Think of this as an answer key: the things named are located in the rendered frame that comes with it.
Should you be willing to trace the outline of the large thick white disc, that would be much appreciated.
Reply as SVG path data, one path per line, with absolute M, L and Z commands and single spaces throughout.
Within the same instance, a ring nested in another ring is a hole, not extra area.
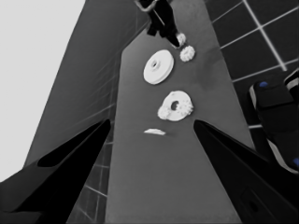
M 164 81 L 171 73 L 174 66 L 174 58 L 167 49 L 158 50 L 146 62 L 143 70 L 143 78 L 152 85 Z

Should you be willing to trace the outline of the dark robot body block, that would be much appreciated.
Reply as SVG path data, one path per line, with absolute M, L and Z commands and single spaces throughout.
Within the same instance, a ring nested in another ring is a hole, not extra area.
M 249 98 L 278 164 L 299 175 L 299 67 L 284 79 L 268 78 L 249 87 Z

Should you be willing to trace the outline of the white round pinned carrier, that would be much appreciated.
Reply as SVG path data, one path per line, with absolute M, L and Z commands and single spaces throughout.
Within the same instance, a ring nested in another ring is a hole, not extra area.
M 164 119 L 164 120 L 180 121 L 187 118 L 189 115 L 188 116 L 181 115 L 178 111 L 178 104 L 184 100 L 188 100 L 192 102 L 191 97 L 185 91 L 171 91 L 164 98 L 164 101 L 162 103 L 162 105 L 167 106 L 170 110 L 170 115 L 168 119 Z

